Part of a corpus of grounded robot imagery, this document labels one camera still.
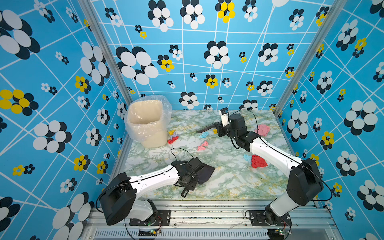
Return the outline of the cartoon face hand brush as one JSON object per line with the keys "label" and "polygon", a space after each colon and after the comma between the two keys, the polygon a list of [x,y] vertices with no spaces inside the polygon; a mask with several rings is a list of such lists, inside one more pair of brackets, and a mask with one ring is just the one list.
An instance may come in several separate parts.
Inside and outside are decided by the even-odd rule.
{"label": "cartoon face hand brush", "polygon": [[203,127],[202,129],[200,129],[200,130],[197,130],[197,133],[198,134],[202,134],[202,133],[204,133],[204,132],[207,132],[208,130],[210,130],[210,129],[215,129],[216,127],[215,127],[215,124],[211,124],[211,125],[208,125],[208,126],[206,126],[206,127]]}

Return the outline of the black dustpan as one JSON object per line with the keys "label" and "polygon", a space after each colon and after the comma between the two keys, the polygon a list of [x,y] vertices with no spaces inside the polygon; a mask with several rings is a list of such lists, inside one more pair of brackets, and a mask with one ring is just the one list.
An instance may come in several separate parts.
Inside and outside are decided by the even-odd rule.
{"label": "black dustpan", "polygon": [[195,173],[195,176],[198,178],[198,184],[202,185],[207,182],[214,173],[214,171],[214,167],[209,166],[207,164],[203,164],[202,167]]}

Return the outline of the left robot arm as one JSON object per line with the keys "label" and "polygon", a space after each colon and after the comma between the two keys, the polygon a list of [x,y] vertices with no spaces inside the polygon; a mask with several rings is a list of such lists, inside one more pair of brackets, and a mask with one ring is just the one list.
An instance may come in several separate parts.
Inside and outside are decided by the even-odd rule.
{"label": "left robot arm", "polygon": [[181,196],[185,198],[197,185],[207,182],[215,168],[192,158],[189,161],[174,161],[158,171],[128,177],[118,174],[98,197],[108,226],[125,220],[136,219],[145,225],[152,225],[160,216],[151,200],[140,197],[166,186],[178,185],[183,188]]}

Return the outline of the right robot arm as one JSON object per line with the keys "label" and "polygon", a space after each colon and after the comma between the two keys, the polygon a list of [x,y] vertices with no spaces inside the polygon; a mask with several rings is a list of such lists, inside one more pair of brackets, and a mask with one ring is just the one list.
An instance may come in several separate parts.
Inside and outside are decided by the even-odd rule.
{"label": "right robot arm", "polygon": [[228,108],[220,110],[221,121],[215,123],[218,136],[227,136],[236,149],[263,158],[288,177],[286,190],[265,208],[265,221],[277,225],[289,212],[307,205],[323,189],[324,183],[316,162],[303,160],[271,145],[261,135],[248,131],[241,114],[230,114]]}

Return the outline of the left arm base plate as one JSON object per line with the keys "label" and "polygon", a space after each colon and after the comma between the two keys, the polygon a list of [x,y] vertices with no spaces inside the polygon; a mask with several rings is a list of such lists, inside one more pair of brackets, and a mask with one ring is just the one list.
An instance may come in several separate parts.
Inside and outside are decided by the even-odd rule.
{"label": "left arm base plate", "polygon": [[157,210],[147,220],[130,219],[130,226],[169,226],[171,220],[170,210]]}

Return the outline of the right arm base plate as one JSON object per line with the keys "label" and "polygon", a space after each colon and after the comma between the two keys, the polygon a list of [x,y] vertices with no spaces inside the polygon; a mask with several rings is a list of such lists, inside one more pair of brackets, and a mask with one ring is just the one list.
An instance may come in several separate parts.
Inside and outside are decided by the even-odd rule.
{"label": "right arm base plate", "polygon": [[272,211],[250,210],[246,214],[253,227],[291,227],[291,216],[286,213],[278,217]]}

